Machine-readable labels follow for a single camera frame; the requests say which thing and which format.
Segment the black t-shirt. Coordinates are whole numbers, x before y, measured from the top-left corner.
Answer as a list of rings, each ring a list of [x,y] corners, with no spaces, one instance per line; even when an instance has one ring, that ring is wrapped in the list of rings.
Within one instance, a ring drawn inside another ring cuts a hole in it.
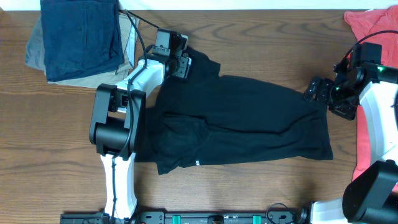
[[[220,75],[220,64],[191,47],[187,78],[167,78],[146,110],[146,141],[137,162],[159,174],[177,167],[305,157],[331,160],[327,108],[295,90]]]

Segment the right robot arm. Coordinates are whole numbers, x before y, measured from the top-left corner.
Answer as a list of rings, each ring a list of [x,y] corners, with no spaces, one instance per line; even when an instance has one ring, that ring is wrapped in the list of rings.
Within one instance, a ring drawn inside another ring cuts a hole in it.
[[[312,202],[298,223],[397,223],[397,69],[363,62],[337,68],[335,80],[313,78],[303,97],[326,103],[352,120],[364,110],[371,164],[350,183],[341,198]]]

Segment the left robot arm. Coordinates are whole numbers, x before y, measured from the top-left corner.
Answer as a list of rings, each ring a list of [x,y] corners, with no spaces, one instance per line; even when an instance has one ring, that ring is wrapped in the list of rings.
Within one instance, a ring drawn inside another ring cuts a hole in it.
[[[129,223],[137,206],[134,161],[145,135],[147,96],[168,77],[186,78],[188,37],[158,31],[136,68],[115,85],[96,89],[89,139],[104,165],[106,205],[98,223]]]

